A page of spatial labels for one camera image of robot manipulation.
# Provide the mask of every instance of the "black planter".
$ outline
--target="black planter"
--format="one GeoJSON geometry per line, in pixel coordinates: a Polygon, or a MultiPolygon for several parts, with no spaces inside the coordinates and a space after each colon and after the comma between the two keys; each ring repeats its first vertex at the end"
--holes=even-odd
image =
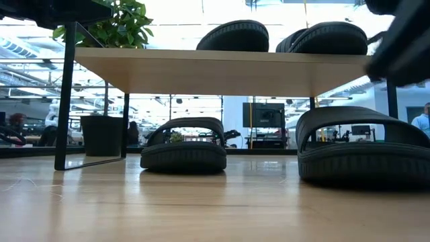
{"type": "Polygon", "coordinates": [[[81,125],[87,156],[113,157],[120,155],[122,118],[83,116],[81,125]]]}

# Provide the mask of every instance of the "black metal table leg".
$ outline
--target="black metal table leg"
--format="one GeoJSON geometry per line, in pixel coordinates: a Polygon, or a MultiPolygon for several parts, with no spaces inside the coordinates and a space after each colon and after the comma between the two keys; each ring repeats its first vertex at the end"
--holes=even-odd
{"type": "MultiPolygon", "coordinates": [[[[309,102],[310,102],[309,108],[311,110],[315,109],[315,97],[310,97],[309,102]]],[[[310,141],[316,142],[316,131],[310,135],[310,141]]]]}
{"type": "Polygon", "coordinates": [[[391,82],[387,81],[388,115],[398,118],[397,89],[391,82]]]}
{"type": "Polygon", "coordinates": [[[127,157],[127,139],[128,139],[128,109],[130,107],[130,94],[124,95],[124,110],[122,110],[122,142],[121,158],[127,157]]]}
{"type": "Polygon", "coordinates": [[[75,39],[77,23],[66,24],[66,50],[64,55],[64,67],[62,73],[60,112],[56,136],[56,150],[54,168],[64,171],[67,149],[67,132],[69,130],[69,111],[73,80],[73,61],[75,60],[75,39]]]}

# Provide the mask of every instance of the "wooden floor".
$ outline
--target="wooden floor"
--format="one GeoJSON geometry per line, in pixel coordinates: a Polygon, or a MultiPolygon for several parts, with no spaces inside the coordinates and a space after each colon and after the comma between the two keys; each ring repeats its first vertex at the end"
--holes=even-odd
{"type": "Polygon", "coordinates": [[[318,188],[295,157],[158,175],[139,158],[72,171],[0,160],[0,241],[430,241],[430,194],[318,188]]]}

